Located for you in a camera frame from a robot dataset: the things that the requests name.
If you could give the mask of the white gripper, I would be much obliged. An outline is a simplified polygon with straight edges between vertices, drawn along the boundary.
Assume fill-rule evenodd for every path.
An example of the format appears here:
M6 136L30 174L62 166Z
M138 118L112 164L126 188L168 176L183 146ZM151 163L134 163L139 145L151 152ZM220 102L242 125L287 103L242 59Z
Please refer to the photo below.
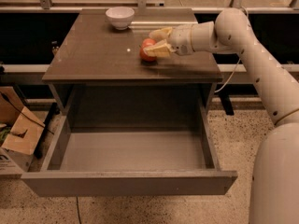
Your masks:
M191 24L180 25L174 29L164 27L154 30L149 33L149 38L156 41L155 45L146 48L149 56L163 58L174 52L180 56L193 54Z

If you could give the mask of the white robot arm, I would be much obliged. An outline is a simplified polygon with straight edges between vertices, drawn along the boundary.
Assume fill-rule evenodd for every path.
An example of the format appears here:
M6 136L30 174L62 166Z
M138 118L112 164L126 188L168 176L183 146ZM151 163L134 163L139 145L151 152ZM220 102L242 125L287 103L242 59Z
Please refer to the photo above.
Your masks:
M275 125L259 145L252 174L249 224L299 224L299 83L255 36L249 18L226 8L212 22L149 33L150 57L197 51L235 53Z

